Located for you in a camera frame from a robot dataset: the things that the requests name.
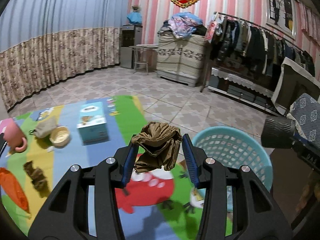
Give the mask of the turquoise plastic laundry basket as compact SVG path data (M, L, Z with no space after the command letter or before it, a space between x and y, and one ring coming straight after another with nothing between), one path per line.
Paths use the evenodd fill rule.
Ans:
M264 148L247 133L232 127L209 127L192 139L194 146L204 150L221 164L231 168L249 166L263 185L270 190L273 184L273 167Z

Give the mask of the low tv cabinet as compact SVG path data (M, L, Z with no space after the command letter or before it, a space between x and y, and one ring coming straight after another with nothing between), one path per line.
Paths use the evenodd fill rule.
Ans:
M211 92L225 95L262 112L280 116L271 101L272 91L233 73L212 67L207 88Z

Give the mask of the small folding table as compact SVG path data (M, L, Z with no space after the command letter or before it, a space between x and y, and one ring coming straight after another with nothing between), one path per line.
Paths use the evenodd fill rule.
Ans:
M157 44L137 44L130 46L133 52L133 73L138 72L139 69L144 69L146 74L149 74L149 61L153 52L157 52Z

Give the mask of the blue floral lace cloth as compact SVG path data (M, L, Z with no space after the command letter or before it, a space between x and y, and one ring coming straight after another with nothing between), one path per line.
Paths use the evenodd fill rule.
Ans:
M287 118L295 121L301 137L319 147L319 102L303 93L291 106Z

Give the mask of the orange plastic bag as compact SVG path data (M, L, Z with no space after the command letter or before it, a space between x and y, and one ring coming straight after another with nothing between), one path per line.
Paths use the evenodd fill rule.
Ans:
M22 210L30 214L27 197L16 177L6 168L1 167L1 187L9 198Z

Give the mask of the grey cloth pouch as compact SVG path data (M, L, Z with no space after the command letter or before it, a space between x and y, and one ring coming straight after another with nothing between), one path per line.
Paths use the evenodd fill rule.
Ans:
M34 135L39 139L49 136L54 129L57 128L57 120L55 116L39 122L36 127L29 131L30 135Z

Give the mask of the clothes rack with garments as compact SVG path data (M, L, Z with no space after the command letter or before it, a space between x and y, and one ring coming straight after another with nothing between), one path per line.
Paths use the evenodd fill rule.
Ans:
M205 41L210 45L209 59L215 66L270 91L276 88L285 58L316 76L313 58L307 51L239 18L214 12Z

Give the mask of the pile of folded bedding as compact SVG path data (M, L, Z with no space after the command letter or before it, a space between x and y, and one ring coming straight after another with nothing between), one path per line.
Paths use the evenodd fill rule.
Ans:
M172 33L176 39L188 39L192 34L204 36L206 32L207 28L199 17L191 12L179 12L163 22L157 35Z

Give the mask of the brown paper scrap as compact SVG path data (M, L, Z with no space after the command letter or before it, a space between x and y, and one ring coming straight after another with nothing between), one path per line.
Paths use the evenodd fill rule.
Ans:
M36 191L38 192L46 191L48 187L47 178L39 167L36 167L36 168L33 167L33 161L26 162L23 165L23 169L31 179L31 183Z

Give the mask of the television with cloth cover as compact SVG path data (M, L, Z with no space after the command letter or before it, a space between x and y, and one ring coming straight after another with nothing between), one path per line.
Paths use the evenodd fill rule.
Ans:
M285 115L303 93L319 102L319 81L295 61L285 57L271 101L279 114Z

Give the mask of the framed wedding photo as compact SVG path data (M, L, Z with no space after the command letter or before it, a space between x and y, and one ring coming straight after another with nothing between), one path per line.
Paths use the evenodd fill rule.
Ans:
M295 40L297 25L295 0L267 0L266 24Z

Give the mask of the blue and floral curtain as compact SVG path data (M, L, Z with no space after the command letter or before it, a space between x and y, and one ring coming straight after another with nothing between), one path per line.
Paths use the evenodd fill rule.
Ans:
M69 77L119 64L128 2L10 0L1 14L6 109Z

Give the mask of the pink mug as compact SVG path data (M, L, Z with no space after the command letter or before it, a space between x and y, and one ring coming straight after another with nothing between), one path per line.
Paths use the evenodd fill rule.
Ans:
M22 153L26 150L26 135L12 118L7 120L7 125L3 133L4 140L7 142L12 151Z

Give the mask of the brown paper bag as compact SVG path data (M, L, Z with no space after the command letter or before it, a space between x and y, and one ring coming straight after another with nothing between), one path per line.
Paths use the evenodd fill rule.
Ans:
M178 158L182 135L180 129L166 122L151 121L141 132L132 137L131 142L144 150L134 164L137 173L163 168L172 170Z

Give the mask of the cream round bowl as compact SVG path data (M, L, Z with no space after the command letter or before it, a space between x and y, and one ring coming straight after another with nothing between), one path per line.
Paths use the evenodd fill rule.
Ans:
M58 148L65 147L71 140L71 134L66 126L59 126L52 130L49 140Z

